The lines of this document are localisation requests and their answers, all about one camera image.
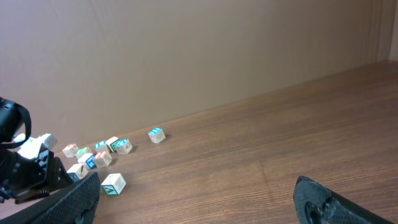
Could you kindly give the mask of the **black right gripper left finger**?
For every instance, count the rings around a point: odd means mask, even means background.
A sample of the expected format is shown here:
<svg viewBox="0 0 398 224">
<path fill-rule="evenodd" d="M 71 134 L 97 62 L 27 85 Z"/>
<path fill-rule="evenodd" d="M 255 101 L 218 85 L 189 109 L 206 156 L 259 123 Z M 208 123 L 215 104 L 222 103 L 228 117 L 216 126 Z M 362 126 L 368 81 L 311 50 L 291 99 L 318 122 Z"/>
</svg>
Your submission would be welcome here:
<svg viewBox="0 0 398 224">
<path fill-rule="evenodd" d="M 1 220 L 1 224 L 92 224 L 100 199 L 93 172 L 55 194 Z"/>
</svg>

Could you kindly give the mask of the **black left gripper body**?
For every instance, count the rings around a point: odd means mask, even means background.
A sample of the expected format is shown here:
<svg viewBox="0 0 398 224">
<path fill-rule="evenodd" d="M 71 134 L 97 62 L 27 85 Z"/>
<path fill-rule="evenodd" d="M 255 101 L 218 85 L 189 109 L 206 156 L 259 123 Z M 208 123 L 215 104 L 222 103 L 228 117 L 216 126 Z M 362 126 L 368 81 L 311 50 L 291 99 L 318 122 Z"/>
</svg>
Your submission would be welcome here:
<svg viewBox="0 0 398 224">
<path fill-rule="evenodd" d="M 29 189 L 49 190 L 46 182 L 47 163 L 54 157 L 52 151 L 44 150 L 36 159 L 26 159 L 17 152 L 1 150 L 1 200 Z"/>
</svg>

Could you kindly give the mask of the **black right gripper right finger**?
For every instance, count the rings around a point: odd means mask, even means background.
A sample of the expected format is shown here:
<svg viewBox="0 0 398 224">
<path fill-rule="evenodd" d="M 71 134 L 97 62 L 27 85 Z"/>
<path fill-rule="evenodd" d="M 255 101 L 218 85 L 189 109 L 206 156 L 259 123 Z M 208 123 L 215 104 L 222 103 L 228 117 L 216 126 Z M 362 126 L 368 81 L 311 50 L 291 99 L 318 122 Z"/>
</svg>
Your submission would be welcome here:
<svg viewBox="0 0 398 224">
<path fill-rule="evenodd" d="M 306 177 L 298 177 L 293 195 L 300 224 L 393 224 Z"/>
</svg>

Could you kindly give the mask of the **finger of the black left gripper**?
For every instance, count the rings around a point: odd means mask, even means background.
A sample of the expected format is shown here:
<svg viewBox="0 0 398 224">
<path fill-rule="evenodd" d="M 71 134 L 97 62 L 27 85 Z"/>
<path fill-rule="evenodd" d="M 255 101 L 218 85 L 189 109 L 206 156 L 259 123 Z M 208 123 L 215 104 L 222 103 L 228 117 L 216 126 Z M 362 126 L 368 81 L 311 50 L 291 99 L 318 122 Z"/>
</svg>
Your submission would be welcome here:
<svg viewBox="0 0 398 224">
<path fill-rule="evenodd" d="M 65 170 L 61 160 L 53 157 L 47 163 L 46 182 L 49 190 L 58 190 L 73 184 L 74 180 Z"/>
<path fill-rule="evenodd" d="M 40 198 L 45 198 L 50 195 L 49 190 L 33 190 L 29 189 L 26 190 L 18 195 L 15 196 L 14 203 L 15 204 L 22 204 L 26 202 L 30 202 L 33 200 L 37 200 Z"/>
</svg>

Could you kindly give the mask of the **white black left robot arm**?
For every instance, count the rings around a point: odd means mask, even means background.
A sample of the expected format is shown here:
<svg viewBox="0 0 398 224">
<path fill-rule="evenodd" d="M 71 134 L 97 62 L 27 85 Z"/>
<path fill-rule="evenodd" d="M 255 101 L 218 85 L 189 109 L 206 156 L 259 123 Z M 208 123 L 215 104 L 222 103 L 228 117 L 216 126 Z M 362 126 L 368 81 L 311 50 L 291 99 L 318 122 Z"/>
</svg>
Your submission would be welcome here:
<svg viewBox="0 0 398 224">
<path fill-rule="evenodd" d="M 32 129 L 29 111 L 1 98 L 1 202 L 20 204 L 48 197 L 74 183 L 61 160 L 45 148 L 38 157 L 22 157 L 15 148 L 28 141 Z"/>
</svg>

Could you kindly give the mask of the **red Y wooden block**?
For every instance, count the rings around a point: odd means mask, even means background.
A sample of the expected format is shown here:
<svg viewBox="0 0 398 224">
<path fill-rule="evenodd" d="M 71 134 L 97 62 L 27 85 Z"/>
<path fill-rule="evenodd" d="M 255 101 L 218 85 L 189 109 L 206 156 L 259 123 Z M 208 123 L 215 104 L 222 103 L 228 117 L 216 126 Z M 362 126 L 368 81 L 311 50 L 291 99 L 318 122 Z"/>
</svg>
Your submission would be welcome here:
<svg viewBox="0 0 398 224">
<path fill-rule="evenodd" d="M 64 149 L 62 149 L 62 152 L 67 158 L 75 157 L 78 151 L 79 147 L 76 144 L 69 144 Z"/>
</svg>

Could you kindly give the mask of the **blue lone wooden block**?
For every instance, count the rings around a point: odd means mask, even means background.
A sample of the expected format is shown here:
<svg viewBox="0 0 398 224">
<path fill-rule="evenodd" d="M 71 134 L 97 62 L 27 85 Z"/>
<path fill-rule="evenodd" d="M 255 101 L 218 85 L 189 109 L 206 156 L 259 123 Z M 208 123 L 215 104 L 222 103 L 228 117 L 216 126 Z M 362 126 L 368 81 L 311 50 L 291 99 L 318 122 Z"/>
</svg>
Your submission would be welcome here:
<svg viewBox="0 0 398 224">
<path fill-rule="evenodd" d="M 154 127 L 148 132 L 148 135 L 150 137 L 150 140 L 156 144 L 162 142 L 165 139 L 165 134 L 161 127 Z"/>
</svg>

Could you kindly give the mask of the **blue X wooden block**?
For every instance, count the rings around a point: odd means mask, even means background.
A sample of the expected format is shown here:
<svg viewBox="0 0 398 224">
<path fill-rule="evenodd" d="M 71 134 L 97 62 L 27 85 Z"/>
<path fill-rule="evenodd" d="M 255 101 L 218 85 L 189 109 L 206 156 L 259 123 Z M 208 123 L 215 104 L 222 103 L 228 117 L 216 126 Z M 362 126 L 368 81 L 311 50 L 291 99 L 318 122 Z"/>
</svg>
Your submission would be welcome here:
<svg viewBox="0 0 398 224">
<path fill-rule="evenodd" d="M 86 177 L 88 170 L 83 164 L 74 164 L 67 170 L 67 173 L 74 182 L 77 182 Z"/>
</svg>

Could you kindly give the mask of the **plain top wooden block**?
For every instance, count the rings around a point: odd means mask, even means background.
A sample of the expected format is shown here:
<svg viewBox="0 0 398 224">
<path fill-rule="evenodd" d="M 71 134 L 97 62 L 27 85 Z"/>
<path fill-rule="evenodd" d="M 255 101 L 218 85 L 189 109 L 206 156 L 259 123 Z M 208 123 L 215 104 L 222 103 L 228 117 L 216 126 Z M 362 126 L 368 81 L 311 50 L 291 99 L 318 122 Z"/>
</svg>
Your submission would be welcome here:
<svg viewBox="0 0 398 224">
<path fill-rule="evenodd" d="M 117 150 L 115 148 L 115 144 L 118 141 L 119 141 L 119 138 L 116 136 L 113 136 L 113 137 L 109 138 L 108 140 L 106 140 L 106 145 L 110 152 L 117 152 Z"/>
</svg>

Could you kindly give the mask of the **green sided wooden block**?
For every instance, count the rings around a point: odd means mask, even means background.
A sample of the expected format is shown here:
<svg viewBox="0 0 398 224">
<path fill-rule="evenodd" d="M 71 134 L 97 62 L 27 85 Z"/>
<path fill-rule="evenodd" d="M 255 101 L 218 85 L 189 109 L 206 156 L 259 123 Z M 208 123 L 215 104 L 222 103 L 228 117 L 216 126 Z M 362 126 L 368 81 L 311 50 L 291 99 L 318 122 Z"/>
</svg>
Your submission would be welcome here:
<svg viewBox="0 0 398 224">
<path fill-rule="evenodd" d="M 120 173 L 109 174 L 101 183 L 106 195 L 120 195 L 126 186 L 126 181 Z"/>
</svg>

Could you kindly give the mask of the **red I wooden block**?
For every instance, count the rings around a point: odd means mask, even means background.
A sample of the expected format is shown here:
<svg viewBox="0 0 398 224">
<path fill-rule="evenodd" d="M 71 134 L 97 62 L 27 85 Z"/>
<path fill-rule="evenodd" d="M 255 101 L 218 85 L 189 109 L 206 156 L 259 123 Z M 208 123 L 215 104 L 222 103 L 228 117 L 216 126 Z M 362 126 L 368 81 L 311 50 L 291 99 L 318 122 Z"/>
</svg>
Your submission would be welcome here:
<svg viewBox="0 0 398 224">
<path fill-rule="evenodd" d="M 109 166 L 112 160 L 113 158 L 111 157 L 108 151 L 98 152 L 93 158 L 93 161 L 97 168 L 103 168 Z"/>
</svg>

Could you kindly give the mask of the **green Z wooden block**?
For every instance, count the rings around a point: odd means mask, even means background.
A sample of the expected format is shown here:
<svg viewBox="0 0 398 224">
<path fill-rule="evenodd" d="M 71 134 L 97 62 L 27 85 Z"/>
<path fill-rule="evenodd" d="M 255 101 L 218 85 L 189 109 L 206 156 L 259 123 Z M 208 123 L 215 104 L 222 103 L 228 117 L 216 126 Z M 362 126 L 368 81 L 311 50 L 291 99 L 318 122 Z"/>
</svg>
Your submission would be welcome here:
<svg viewBox="0 0 398 224">
<path fill-rule="evenodd" d="M 87 154 L 87 153 L 92 153 L 91 149 L 88 146 L 80 148 L 79 150 L 77 150 L 77 152 L 75 153 L 75 156 L 76 156 L 77 159 L 79 159 L 84 154 Z"/>
</svg>

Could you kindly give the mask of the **blue sided white block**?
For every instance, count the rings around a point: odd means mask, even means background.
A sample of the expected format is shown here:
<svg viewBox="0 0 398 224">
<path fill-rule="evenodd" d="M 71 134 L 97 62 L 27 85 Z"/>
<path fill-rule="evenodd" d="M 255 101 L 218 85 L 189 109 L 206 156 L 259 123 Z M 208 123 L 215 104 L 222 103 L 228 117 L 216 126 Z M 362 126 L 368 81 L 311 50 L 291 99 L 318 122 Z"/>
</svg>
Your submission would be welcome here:
<svg viewBox="0 0 398 224">
<path fill-rule="evenodd" d="M 94 169 L 96 167 L 94 156 L 93 153 L 85 153 L 78 159 L 78 163 L 82 164 L 88 170 Z"/>
</svg>

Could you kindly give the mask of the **blue L wooden block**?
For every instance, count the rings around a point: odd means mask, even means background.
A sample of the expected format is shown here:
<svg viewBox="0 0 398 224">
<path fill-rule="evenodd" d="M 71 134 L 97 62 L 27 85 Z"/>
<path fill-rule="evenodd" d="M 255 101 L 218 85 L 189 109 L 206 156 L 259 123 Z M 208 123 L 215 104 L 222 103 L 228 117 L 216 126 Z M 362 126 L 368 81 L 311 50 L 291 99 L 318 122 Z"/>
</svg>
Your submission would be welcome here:
<svg viewBox="0 0 398 224">
<path fill-rule="evenodd" d="M 109 151 L 108 145 L 106 144 L 105 140 L 102 140 L 100 142 L 97 142 L 94 146 L 94 150 L 96 152 L 102 152 L 102 151 Z"/>
</svg>

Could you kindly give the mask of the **blue D wooden block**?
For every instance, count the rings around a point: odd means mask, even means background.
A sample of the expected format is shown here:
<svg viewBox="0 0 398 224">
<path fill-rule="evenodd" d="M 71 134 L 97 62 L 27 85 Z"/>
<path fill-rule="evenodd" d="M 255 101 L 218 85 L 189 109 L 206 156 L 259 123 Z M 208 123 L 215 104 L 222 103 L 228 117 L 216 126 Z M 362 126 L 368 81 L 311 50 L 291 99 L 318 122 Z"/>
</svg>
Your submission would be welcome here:
<svg viewBox="0 0 398 224">
<path fill-rule="evenodd" d="M 128 138 L 119 139 L 114 145 L 118 154 L 128 154 L 132 149 L 132 144 Z"/>
</svg>

